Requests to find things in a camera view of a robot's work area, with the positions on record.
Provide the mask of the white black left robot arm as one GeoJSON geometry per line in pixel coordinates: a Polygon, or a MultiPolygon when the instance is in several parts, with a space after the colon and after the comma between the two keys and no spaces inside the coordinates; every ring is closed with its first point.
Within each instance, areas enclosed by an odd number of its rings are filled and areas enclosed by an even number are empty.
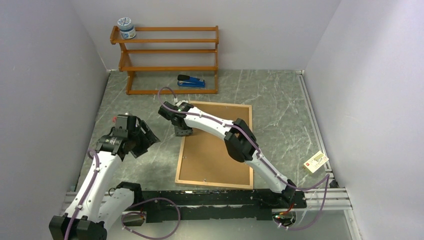
{"type": "Polygon", "coordinates": [[[125,156],[138,158],[160,140],[135,115],[119,114],[114,122],[109,133],[98,139],[95,149],[87,151],[92,163],[77,195],[62,215],[50,220],[48,228],[54,240],[105,240],[123,211],[142,206],[144,197],[139,183],[123,181],[116,186],[116,193],[103,199],[125,156]]]}

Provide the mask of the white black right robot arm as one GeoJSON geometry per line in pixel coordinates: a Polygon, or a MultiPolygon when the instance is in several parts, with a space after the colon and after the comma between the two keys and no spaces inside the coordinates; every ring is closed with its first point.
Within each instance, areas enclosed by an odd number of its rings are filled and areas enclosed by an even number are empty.
{"type": "Polygon", "coordinates": [[[250,166],[265,180],[275,198],[275,205],[289,207],[295,197],[296,186],[265,157],[247,123],[238,118],[228,120],[180,101],[162,102],[158,114],[180,129],[199,129],[224,141],[228,155],[235,161],[250,166]]]}

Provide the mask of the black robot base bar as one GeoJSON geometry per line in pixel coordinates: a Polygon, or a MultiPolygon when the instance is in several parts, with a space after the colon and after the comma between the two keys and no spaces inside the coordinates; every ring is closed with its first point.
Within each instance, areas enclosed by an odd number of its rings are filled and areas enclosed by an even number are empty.
{"type": "Polygon", "coordinates": [[[189,220],[271,220],[274,213],[307,207],[305,193],[279,195],[267,188],[226,190],[137,189],[129,211],[145,214],[147,223],[189,220]]]}

